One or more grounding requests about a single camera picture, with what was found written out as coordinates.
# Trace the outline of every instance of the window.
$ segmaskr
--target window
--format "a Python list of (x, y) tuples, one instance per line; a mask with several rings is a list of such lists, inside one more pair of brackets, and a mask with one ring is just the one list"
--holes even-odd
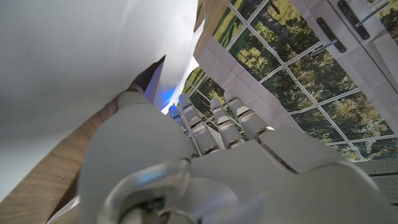
[(185, 82), (183, 93), (189, 96), (194, 107), (199, 111), (199, 115), (201, 116), (202, 120), (215, 131), (218, 131), (218, 127), (216, 125), (216, 120), (214, 119), (213, 113), (211, 112), (210, 100), (213, 98), (219, 99), (221, 104), (224, 105), (224, 109), (226, 110), (227, 114), (235, 123), (238, 131), (244, 138), (247, 138), (231, 109), (228, 107), (228, 105), (226, 105), (224, 99), (224, 90), (200, 67), (194, 69), (193, 72), (189, 74)]
[[(219, 27), (227, 28), (217, 32), (229, 32), (230, 38), (216, 39), (279, 100), (304, 132), (351, 161), (398, 156), (397, 136), (338, 62), (327, 51), (310, 55), (321, 43), (289, 0), (226, 4)], [(396, 41), (397, 11), (398, 1), (393, 1), (379, 13)]]

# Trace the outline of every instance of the perforated panel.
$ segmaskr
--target perforated panel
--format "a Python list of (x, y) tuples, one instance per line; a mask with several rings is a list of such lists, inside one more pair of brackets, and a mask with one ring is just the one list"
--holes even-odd
[(398, 203), (398, 175), (372, 177), (372, 179), (390, 203)]
[(359, 168), (367, 174), (388, 174), (398, 172), (398, 159), (381, 159), (376, 161), (356, 162)]

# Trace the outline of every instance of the door handle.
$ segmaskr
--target door handle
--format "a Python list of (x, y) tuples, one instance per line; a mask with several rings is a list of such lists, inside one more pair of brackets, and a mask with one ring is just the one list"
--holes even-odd
[(329, 44), (322, 45), (320, 48), (314, 50), (311, 53), (311, 56), (315, 56), (315, 55), (319, 54), (320, 52), (324, 51), (325, 49), (327, 49), (328, 47), (332, 46), (333, 44), (335, 44), (337, 42), (338, 42), (338, 40), (334, 40), (334, 41), (330, 42)]
[(370, 17), (372, 17), (373, 15), (375, 15), (376, 13), (380, 12), (381, 10), (383, 10), (385, 7), (387, 7), (390, 4), (390, 2), (386, 2), (384, 4), (382, 4), (380, 7), (378, 7), (376, 10), (374, 10), (373, 12), (369, 13), (367, 16), (365, 16), (365, 18), (363, 18), (359, 23), (357, 23), (355, 25), (355, 27), (359, 27), (361, 25), (363, 25), (368, 19), (370, 19)]
[(347, 51), (346, 47), (339, 41), (339, 39), (336, 37), (333, 31), (331, 31), (331, 29), (329, 28), (328, 24), (321, 17), (317, 19), (317, 23), (331, 42), (329, 44), (325, 44), (324, 46), (312, 52), (311, 54), (312, 56), (319, 54), (322, 50), (325, 50), (326, 48), (332, 45), (334, 45), (337, 48), (337, 50), (341, 53)]
[(353, 10), (350, 8), (350, 6), (347, 4), (345, 0), (338, 1), (337, 6), (343, 12), (348, 22), (354, 27), (355, 31), (359, 34), (359, 36), (361, 36), (361, 38), (364, 40), (368, 39), (370, 35), (363, 26), (363, 23), (369, 18), (367, 18), (365, 21), (364, 19), (363, 21), (359, 21), (359, 19), (356, 17), (355, 13), (353, 12)]

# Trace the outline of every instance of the white robotic hand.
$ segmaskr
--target white robotic hand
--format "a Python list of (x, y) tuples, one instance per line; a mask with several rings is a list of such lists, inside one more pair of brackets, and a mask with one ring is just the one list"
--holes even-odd
[(82, 223), (398, 223), (363, 171), (304, 133), (274, 130), (230, 91), (250, 141), (212, 99), (223, 150), (185, 95), (189, 128), (177, 108), (174, 122), (137, 89), (119, 97), (87, 151)]

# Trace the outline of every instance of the window pane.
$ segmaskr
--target window pane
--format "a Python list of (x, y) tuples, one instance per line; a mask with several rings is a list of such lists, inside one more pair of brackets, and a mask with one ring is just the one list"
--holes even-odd
[(334, 150), (340, 152), (343, 156), (348, 157), (348, 159), (352, 161), (360, 161), (361, 159), (358, 155), (353, 151), (353, 149), (348, 144), (339, 144), (330, 146)]
[(211, 127), (213, 130), (215, 130), (216, 132), (218, 132), (218, 128), (217, 128), (217, 126), (215, 126), (212, 122), (206, 122), (206, 124), (209, 126), (209, 127)]
[(182, 90), (182, 93), (189, 95), (192, 90), (193, 90), (193, 87), (189, 83), (185, 82), (184, 89)]
[(239, 125), (237, 125), (236, 123), (235, 123), (235, 126), (236, 126), (236, 128), (238, 129), (239, 132), (243, 131), (243, 129)]
[(210, 102), (206, 100), (201, 94), (198, 92), (195, 92), (191, 97), (190, 97), (194, 107), (201, 112), (203, 115), (205, 115), (207, 118), (210, 118), (213, 116), (210, 110)]
[(319, 41), (289, 0), (269, 1), (251, 26), (285, 62)]
[(232, 111), (231, 111), (231, 109), (229, 107), (225, 108), (225, 111), (232, 119), (234, 119), (236, 122), (238, 122), (238, 120), (236, 119), (234, 113), (232, 113)]
[(249, 137), (248, 137), (245, 133), (241, 133), (241, 135), (242, 135), (242, 137), (243, 137), (243, 139), (244, 139), (245, 141), (250, 140)]
[(189, 74), (187, 81), (195, 86), (205, 74), (206, 73), (200, 67), (197, 67), (191, 72), (191, 74)]
[(242, 26), (243, 23), (236, 17), (235, 13), (230, 8), (227, 8), (213, 33), (213, 37), (223, 47), (226, 47)]
[(217, 98), (222, 105), (225, 104), (224, 90), (210, 77), (205, 78), (205, 80), (199, 85), (198, 90), (209, 100)]
[(353, 145), (359, 149), (367, 160), (387, 159), (398, 157), (398, 139), (380, 139), (366, 142), (357, 142)]
[(377, 14), (377, 17), (388, 33), (390, 33), (396, 44), (398, 44), (398, 1), (391, 1), (390, 5)]
[(292, 114), (293, 119), (307, 134), (324, 143), (344, 141), (318, 108)]
[(393, 134), (387, 123), (361, 92), (327, 103), (322, 108), (349, 140)]
[(250, 18), (261, 2), (262, 0), (231, 0), (231, 4), (240, 12), (245, 20)]
[(324, 101), (356, 88), (338, 62), (326, 50), (316, 57), (306, 55), (289, 68), (318, 101)]
[(262, 85), (279, 100), (288, 112), (302, 110), (313, 105), (285, 69), (275, 73)]
[(257, 81), (280, 66), (277, 59), (248, 29), (228, 51)]

